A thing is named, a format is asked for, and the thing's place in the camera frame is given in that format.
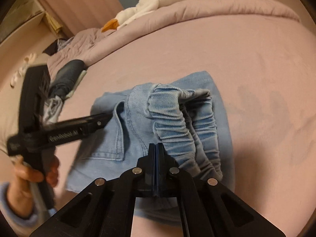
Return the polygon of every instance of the metal rivet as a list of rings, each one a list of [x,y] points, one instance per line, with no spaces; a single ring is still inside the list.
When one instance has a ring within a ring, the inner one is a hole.
[[[177,167],[172,167],[171,169],[169,169],[169,172],[172,174],[177,174],[180,172],[180,170]]]
[[[209,185],[212,185],[212,186],[215,186],[215,185],[218,184],[218,182],[217,182],[217,180],[216,180],[215,178],[210,178],[210,179],[208,179],[208,180],[207,180],[207,183],[208,183]]]
[[[143,170],[140,167],[133,168],[132,172],[137,175],[140,174]]]
[[[100,186],[100,185],[104,185],[105,180],[103,178],[98,178],[94,181],[95,185]]]

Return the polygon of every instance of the light blue sleeve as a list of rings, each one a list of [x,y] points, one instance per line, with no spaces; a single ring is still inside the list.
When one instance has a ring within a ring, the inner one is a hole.
[[[34,207],[33,212],[28,219],[23,219],[17,216],[9,207],[7,201],[8,186],[9,183],[0,185],[0,210],[18,236],[29,236],[37,227],[39,227],[37,209]],[[56,213],[56,210],[51,209],[49,212],[52,216]]]

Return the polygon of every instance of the denim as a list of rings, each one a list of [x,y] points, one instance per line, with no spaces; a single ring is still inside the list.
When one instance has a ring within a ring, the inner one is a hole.
[[[207,72],[171,84],[147,83],[106,92],[92,106],[91,114],[98,113],[113,113],[113,117],[104,129],[82,141],[68,175],[68,190],[80,192],[97,177],[119,177],[147,155],[150,143],[158,142],[193,177],[216,178],[234,189],[226,111]],[[162,211],[174,206],[174,199],[137,199],[135,209]]]

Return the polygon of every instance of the person's hand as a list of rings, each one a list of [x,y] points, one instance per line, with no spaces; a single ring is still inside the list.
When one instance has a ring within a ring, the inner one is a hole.
[[[50,165],[50,172],[46,181],[52,187],[58,184],[59,160],[55,156]],[[41,172],[23,165],[23,157],[19,157],[14,166],[13,180],[7,191],[7,201],[12,211],[21,218],[27,218],[33,211],[34,201],[29,182],[42,182],[44,176]]]

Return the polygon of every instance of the orange plush beak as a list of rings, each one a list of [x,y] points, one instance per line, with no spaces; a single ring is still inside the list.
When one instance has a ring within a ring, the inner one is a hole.
[[[119,22],[117,19],[111,19],[110,21],[108,21],[103,28],[101,28],[101,32],[105,32],[107,30],[113,29],[113,30],[117,30],[117,28],[119,27]]]

